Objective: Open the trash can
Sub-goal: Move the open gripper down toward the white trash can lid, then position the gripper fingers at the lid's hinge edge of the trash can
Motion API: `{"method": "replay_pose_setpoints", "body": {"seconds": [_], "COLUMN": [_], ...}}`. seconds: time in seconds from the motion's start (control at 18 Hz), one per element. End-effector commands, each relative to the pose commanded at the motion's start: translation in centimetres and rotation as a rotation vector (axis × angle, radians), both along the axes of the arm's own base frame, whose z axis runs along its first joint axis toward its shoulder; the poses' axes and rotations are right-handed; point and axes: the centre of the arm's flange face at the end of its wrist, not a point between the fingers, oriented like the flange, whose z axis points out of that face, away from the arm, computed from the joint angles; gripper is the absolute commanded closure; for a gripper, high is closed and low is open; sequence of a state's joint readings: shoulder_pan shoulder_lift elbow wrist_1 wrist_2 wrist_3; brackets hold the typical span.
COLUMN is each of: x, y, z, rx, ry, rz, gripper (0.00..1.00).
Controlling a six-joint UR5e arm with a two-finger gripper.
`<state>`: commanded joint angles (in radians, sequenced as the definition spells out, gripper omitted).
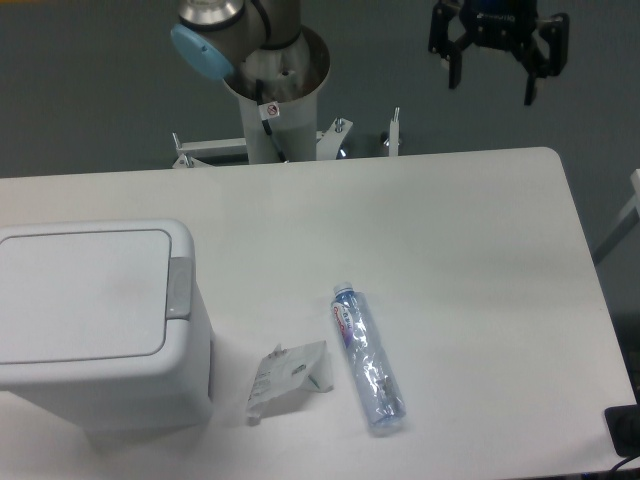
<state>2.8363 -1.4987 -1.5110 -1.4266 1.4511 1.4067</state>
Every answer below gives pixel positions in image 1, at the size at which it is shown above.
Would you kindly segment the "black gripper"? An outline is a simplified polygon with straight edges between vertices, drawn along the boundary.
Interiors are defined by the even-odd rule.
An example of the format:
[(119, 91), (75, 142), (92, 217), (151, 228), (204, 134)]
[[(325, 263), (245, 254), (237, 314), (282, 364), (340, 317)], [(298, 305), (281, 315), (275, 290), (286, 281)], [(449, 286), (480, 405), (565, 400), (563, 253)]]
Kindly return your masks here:
[(529, 0), (437, 1), (432, 10), (428, 49), (449, 65), (448, 88), (455, 89), (462, 76), (462, 52), (469, 46), (467, 34), (449, 38), (450, 22), (460, 21), (477, 46), (511, 51), (527, 72), (524, 104), (537, 94), (537, 81), (559, 76), (568, 61), (570, 17), (560, 12), (540, 19), (537, 2)]

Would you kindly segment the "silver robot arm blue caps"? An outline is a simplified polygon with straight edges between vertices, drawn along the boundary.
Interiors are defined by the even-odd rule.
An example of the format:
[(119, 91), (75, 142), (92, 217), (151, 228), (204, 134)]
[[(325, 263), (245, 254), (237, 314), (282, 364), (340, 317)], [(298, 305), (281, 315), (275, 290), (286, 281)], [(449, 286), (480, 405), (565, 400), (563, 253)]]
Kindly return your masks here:
[[(537, 81), (566, 65), (569, 30), (567, 14), (542, 18), (534, 1), (438, 1), (428, 49), (447, 62), (451, 89), (470, 45), (511, 53), (527, 72), (530, 105)], [(302, 25), (297, 1), (182, 1), (171, 40), (199, 74), (259, 103), (304, 98), (330, 71), (328, 48)]]

